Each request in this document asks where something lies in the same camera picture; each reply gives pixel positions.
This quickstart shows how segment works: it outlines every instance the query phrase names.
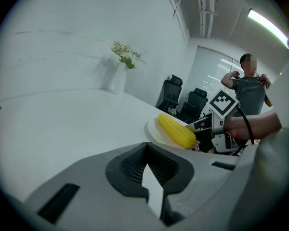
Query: flower arrangement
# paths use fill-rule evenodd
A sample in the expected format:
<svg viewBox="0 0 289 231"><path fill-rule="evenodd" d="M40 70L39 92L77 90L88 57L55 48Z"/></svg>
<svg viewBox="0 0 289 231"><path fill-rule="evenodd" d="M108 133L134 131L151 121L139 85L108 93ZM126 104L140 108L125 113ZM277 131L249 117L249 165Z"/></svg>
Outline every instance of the flower arrangement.
<svg viewBox="0 0 289 231"><path fill-rule="evenodd" d="M120 57L120 61L125 63L128 69L136 68L135 65L141 57L140 53L134 52L130 46L123 45L118 41L114 41L111 50Z"/></svg>
<svg viewBox="0 0 289 231"><path fill-rule="evenodd" d="M177 111L174 108L168 108L168 113L177 118L176 117Z"/></svg>

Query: human hand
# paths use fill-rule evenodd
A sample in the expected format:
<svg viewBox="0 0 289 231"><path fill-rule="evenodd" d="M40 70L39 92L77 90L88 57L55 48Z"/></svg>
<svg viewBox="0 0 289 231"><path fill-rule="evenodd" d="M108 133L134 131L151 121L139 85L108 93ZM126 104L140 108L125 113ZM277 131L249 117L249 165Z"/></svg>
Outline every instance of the human hand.
<svg viewBox="0 0 289 231"><path fill-rule="evenodd" d="M271 85L271 82L270 82L268 76L265 75L265 74L262 74L262 75L260 76L260 81L261 81L262 83L268 85L268 87Z"/></svg>
<svg viewBox="0 0 289 231"><path fill-rule="evenodd" d="M240 73L238 71L231 72L231 76L234 77L234 78L238 78L239 75L240 75Z"/></svg>

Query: black office chair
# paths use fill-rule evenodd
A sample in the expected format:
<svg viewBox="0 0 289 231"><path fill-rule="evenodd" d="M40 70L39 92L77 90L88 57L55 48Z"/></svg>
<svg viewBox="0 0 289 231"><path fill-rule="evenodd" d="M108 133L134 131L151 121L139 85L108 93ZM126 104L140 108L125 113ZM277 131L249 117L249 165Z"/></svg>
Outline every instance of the black office chair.
<svg viewBox="0 0 289 231"><path fill-rule="evenodd" d="M178 99L180 92L182 90L182 80L172 75L171 80L165 80L164 87L164 97L162 103L158 106L158 109L168 112L168 108L176 108L178 104Z"/></svg>
<svg viewBox="0 0 289 231"><path fill-rule="evenodd" d="M180 112L180 118L186 123L192 123L197 121L201 115L201 111L206 105L207 92L196 88L188 95L188 101L184 102Z"/></svg>

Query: ceiling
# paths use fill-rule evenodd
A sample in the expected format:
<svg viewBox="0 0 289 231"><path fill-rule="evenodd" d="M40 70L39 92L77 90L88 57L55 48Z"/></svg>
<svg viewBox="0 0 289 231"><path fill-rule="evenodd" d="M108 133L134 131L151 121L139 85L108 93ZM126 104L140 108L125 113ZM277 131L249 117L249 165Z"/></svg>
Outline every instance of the ceiling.
<svg viewBox="0 0 289 231"><path fill-rule="evenodd" d="M199 37L198 1L182 0L180 7L191 37ZM215 11L218 15L214 16L211 38L226 41L245 49L247 52L261 55L262 61L271 66L273 71L279 73L288 61L288 49L274 34L247 16L251 8L271 21L288 36L287 21L272 0L244 0L244 2L242 0L215 0ZM208 23L209 15L207 15L206 36Z"/></svg>

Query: corn on the cob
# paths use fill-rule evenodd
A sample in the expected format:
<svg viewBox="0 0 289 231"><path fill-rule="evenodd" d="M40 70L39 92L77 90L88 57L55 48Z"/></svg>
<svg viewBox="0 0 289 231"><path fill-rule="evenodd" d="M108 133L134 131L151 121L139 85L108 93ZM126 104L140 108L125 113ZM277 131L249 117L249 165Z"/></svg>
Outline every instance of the corn on the cob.
<svg viewBox="0 0 289 231"><path fill-rule="evenodd" d="M182 147L190 148L196 142L195 134L179 122L172 119L169 115L160 114L158 116L158 122L169 137Z"/></svg>

